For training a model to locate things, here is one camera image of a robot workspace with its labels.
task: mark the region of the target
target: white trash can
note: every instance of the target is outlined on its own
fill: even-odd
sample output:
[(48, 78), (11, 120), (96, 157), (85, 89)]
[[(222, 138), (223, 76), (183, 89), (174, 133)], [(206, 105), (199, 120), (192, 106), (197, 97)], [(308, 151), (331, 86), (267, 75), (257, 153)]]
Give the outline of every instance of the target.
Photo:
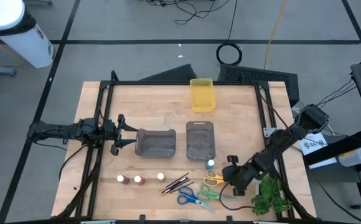
[(0, 0), (0, 39), (35, 68), (53, 62), (54, 48), (22, 0)]

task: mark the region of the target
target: artificial plant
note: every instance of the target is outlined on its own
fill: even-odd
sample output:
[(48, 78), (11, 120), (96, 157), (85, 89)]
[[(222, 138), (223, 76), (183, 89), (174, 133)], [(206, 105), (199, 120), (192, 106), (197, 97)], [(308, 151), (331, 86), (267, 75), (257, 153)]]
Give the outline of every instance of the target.
[(263, 215), (269, 212), (273, 206), (275, 212), (284, 212), (291, 208), (291, 202), (281, 198), (280, 180), (272, 177), (264, 177), (260, 183), (260, 193), (252, 198), (253, 212)]

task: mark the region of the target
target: gray floor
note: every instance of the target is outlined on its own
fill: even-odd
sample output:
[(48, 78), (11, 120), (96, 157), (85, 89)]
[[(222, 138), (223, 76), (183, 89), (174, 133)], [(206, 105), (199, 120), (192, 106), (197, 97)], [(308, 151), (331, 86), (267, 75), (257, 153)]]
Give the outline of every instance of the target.
[[(206, 2), (194, 1), (198, 9)], [(349, 0), (361, 27), (361, 0)], [(28, 4), (31, 14), (51, 40), (62, 38), (74, 0), (57, 0), (53, 6)], [(232, 39), (269, 39), (281, 1), (239, 1)], [(177, 25), (187, 18), (175, 6), (151, 7), (137, 0), (81, 0), (69, 40), (226, 39), (234, 1), (205, 19)], [(341, 0), (288, 0), (275, 39), (358, 40)], [(266, 45), (240, 45), (241, 66), (263, 68)], [(186, 63), (200, 77), (217, 79), (217, 44), (66, 45), (42, 115), (48, 123), (71, 123), (82, 83), (109, 79), (116, 70), (121, 80), (139, 80)], [(226, 61), (236, 55), (221, 52)], [(349, 80), (350, 65), (361, 62), (361, 45), (272, 45), (268, 68), (297, 73), (301, 101), (317, 103)], [(0, 64), (13, 63), (0, 49)], [(0, 76), (0, 208), (22, 151), (28, 125), (37, 108), (50, 67), (34, 69), (27, 62), (15, 78)], [(357, 91), (324, 107), (334, 131), (361, 130), (361, 99)], [(60, 141), (49, 141), (60, 144)], [(58, 171), (65, 152), (33, 146), (7, 221), (48, 218)], [(317, 215), (324, 220), (356, 222), (348, 217), (310, 180)], [(324, 182), (344, 207), (360, 203), (355, 184)], [(361, 217), (361, 211), (352, 211)]]

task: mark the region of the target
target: yellow bin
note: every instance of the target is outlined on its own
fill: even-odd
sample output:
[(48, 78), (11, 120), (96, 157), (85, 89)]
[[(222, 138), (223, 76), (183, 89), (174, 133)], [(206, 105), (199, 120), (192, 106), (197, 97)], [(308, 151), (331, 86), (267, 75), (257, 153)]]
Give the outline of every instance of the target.
[(211, 112), (215, 106), (215, 95), (211, 78), (198, 78), (190, 81), (192, 108), (194, 112)]

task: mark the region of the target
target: white cap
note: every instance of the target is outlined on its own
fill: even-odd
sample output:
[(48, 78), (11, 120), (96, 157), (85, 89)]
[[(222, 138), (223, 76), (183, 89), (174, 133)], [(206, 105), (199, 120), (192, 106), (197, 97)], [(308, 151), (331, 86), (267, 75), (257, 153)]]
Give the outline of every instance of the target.
[(213, 166), (215, 164), (215, 162), (213, 161), (213, 159), (210, 159), (208, 161), (208, 166)]
[(159, 180), (164, 179), (164, 174), (163, 174), (163, 173), (158, 173), (158, 174), (157, 174), (157, 178), (158, 178)]
[(134, 178), (135, 182), (136, 183), (139, 183), (140, 181), (142, 181), (142, 177), (137, 175), (135, 178)]
[(123, 175), (118, 175), (118, 176), (117, 176), (117, 181), (118, 181), (118, 182), (124, 181), (124, 176), (123, 176)]
[(22, 0), (0, 0), (0, 30), (12, 28), (20, 23), (24, 11)]

